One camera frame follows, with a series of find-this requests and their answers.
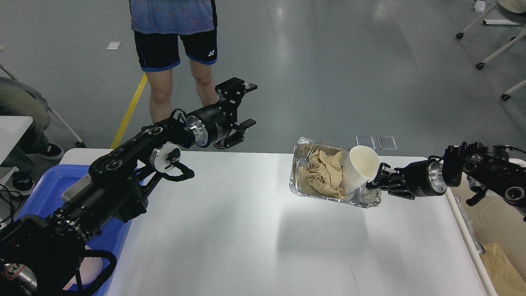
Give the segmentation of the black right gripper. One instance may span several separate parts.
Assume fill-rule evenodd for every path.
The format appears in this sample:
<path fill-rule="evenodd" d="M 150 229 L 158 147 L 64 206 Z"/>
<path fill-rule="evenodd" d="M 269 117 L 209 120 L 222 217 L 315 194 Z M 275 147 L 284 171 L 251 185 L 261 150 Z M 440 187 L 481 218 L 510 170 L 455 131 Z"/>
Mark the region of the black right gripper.
<path fill-rule="evenodd" d="M 376 173 L 376 183 L 368 182 L 366 188 L 381 189 L 389 195 L 410 200 L 415 197 L 441 196 L 447 190 L 442 176 L 442 163 L 438 160 L 413 162 L 405 167 L 391 167 L 381 162 Z"/>

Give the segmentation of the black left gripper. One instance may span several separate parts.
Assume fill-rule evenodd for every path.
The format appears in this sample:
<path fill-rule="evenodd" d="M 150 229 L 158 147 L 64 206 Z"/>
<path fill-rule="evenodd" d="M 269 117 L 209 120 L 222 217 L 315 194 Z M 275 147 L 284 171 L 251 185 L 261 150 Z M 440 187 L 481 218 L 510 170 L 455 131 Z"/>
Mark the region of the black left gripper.
<path fill-rule="evenodd" d="M 229 149 L 242 143 L 247 129 L 257 122 L 249 118 L 238 124 L 238 107 L 247 93 L 257 89 L 256 84 L 238 77 L 216 85 L 220 103 L 197 109 L 186 116 L 186 129 L 193 136 L 190 144 L 207 148 L 219 142 Z"/>

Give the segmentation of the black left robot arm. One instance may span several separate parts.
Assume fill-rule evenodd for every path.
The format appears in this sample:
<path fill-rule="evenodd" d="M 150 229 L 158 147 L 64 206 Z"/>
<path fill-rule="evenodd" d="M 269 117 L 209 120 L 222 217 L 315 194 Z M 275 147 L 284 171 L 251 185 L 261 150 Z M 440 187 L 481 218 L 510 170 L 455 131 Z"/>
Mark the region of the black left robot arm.
<path fill-rule="evenodd" d="M 25 215 L 1 230 L 1 292 L 9 296 L 92 296 L 110 279 L 117 257 L 88 250 L 112 218 L 124 223 L 144 214 L 161 179 L 181 182 L 195 172 L 181 163 L 182 148 L 244 140 L 255 120 L 238 122 L 238 107 L 254 83 L 233 77 L 215 87 L 219 101 L 171 115 L 95 160 L 77 182 L 79 191 L 51 215 Z"/>

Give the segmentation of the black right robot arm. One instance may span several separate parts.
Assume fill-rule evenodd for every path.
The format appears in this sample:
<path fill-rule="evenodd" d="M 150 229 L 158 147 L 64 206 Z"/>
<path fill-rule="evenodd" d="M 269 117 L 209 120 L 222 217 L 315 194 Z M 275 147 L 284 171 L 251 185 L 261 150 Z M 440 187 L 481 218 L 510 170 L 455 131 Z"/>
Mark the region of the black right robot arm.
<path fill-rule="evenodd" d="M 414 200 L 443 195 L 447 188 L 458 187 L 461 176 L 466 174 L 475 182 L 471 186 L 475 195 L 466 200 L 468 206 L 475 206 L 492 191 L 525 215 L 525 168 L 510 161 L 511 150 L 515 147 L 463 142 L 460 146 L 448 146 L 441 157 L 432 155 L 405 167 L 391 167 L 382 162 L 366 188 Z"/>

